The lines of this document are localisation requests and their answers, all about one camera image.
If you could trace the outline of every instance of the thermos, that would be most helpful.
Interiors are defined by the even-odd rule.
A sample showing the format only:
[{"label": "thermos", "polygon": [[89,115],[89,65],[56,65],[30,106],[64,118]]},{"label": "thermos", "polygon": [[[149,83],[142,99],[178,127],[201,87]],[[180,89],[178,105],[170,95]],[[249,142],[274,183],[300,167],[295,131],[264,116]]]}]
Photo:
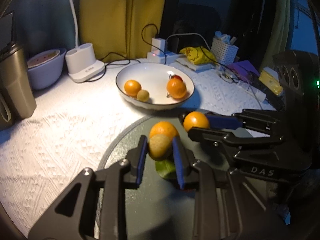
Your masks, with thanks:
[{"label": "thermos", "polygon": [[36,109],[27,68],[23,47],[18,43],[11,42],[0,52],[0,93],[7,106],[0,103],[0,130],[5,129],[4,122],[8,123],[5,121],[8,109],[18,119],[31,117]]}]

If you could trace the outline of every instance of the table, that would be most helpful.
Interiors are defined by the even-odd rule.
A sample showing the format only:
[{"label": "table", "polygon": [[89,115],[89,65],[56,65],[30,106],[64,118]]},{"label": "table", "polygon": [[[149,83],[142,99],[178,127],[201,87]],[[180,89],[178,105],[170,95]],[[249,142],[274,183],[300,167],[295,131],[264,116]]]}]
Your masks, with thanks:
[{"label": "table", "polygon": [[[171,66],[189,75],[196,87],[183,107],[225,115],[260,108],[255,98],[213,69],[195,73],[179,63]],[[109,66],[93,83],[76,84],[63,74],[55,85],[35,93],[31,118],[0,134],[0,201],[24,235],[83,168],[97,169],[119,133],[150,114],[119,96],[115,79],[122,68]],[[262,106],[273,110],[266,102]]]}]

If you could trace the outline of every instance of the bowl rim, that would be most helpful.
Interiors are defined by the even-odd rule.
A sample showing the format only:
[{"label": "bowl rim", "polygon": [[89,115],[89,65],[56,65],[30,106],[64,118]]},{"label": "bowl rim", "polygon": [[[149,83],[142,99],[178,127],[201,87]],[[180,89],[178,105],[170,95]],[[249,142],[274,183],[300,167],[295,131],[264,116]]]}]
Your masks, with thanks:
[{"label": "bowl rim", "polygon": [[[57,48],[57,49],[60,50],[60,55],[57,56],[56,58],[53,58],[52,60],[57,60],[57,59],[60,58],[60,57],[64,57],[65,54],[67,53],[67,49],[65,49],[65,48]],[[28,68],[28,72],[31,72],[31,71],[33,71],[33,70],[36,70],[36,69],[40,68],[40,67],[43,67],[44,65],[47,65],[47,64],[50,63],[50,62],[51,62],[51,60],[48,61],[48,62],[45,62],[45,63],[43,63],[43,64],[41,64],[41,65],[39,65],[39,66],[36,66],[36,67],[33,67],[33,68]]]},{"label": "bowl rim", "polygon": [[142,101],[137,100],[136,98],[133,98],[133,97],[128,96],[128,95],[127,95],[126,93],[124,93],[124,92],[120,89],[120,87],[118,86],[117,78],[118,78],[119,74],[120,74],[123,70],[125,70],[126,68],[132,67],[132,66],[134,66],[134,65],[141,65],[141,64],[157,64],[157,65],[163,65],[163,64],[154,63],[154,62],[143,62],[143,63],[137,63],[137,64],[133,64],[133,65],[127,66],[127,67],[123,68],[122,70],[120,70],[119,73],[118,73],[117,76],[116,76],[116,86],[117,86],[118,90],[119,90],[124,96],[126,96],[126,97],[128,97],[128,98],[132,98],[133,100],[135,100],[135,101],[137,101],[137,102],[139,102],[139,103],[143,103],[143,104],[147,104],[147,105],[152,105],[152,106],[173,106],[173,105],[177,105],[177,104],[184,103],[184,102],[187,101],[189,98],[191,98],[191,97],[193,96],[193,94],[195,93],[196,87],[195,87],[195,84],[194,84],[193,80],[188,76],[188,74],[184,73],[183,71],[181,71],[181,70],[179,70],[179,69],[176,69],[176,70],[179,70],[179,71],[181,71],[182,73],[184,73],[188,78],[190,78],[190,80],[191,80],[191,82],[192,82],[193,92],[192,92],[192,94],[190,94],[186,99],[184,99],[184,100],[182,100],[182,101],[179,101],[179,102],[177,102],[177,103],[173,103],[173,104],[153,104],[153,103],[149,103],[149,102],[142,102]]}]

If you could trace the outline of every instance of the white bowl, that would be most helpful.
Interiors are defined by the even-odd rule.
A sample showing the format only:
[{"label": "white bowl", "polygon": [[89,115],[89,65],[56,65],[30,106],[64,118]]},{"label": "white bowl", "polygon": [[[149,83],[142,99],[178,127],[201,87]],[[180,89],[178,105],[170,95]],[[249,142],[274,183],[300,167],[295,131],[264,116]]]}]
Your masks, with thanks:
[{"label": "white bowl", "polygon": [[[170,75],[180,76],[186,84],[187,95],[181,100],[175,100],[167,97],[167,83]],[[124,84],[128,80],[138,81],[142,89],[147,90],[150,94],[148,102],[141,102],[136,98],[129,97],[124,91]],[[130,65],[121,70],[116,77],[116,85],[120,95],[128,102],[138,107],[151,110],[169,110],[182,106],[194,93],[195,86],[185,73],[182,71],[163,64],[141,63]]]}]

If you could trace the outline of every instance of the yellow curtain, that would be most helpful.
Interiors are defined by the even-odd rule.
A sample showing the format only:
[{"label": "yellow curtain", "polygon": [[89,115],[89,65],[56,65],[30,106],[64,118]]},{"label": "yellow curtain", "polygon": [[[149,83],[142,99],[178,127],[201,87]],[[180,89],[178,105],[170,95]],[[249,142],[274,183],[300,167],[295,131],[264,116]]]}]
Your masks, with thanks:
[{"label": "yellow curtain", "polygon": [[272,56],[283,52],[287,45],[290,25],[290,0],[277,0],[275,20],[273,22],[271,37],[264,55],[260,71],[273,64]]},{"label": "yellow curtain", "polygon": [[[160,29],[165,0],[80,0],[80,37],[91,42],[97,58],[117,52],[129,58],[145,58],[151,46],[143,42],[141,30],[148,23]],[[145,30],[151,42],[153,27]],[[121,59],[110,55],[104,61]]]}]

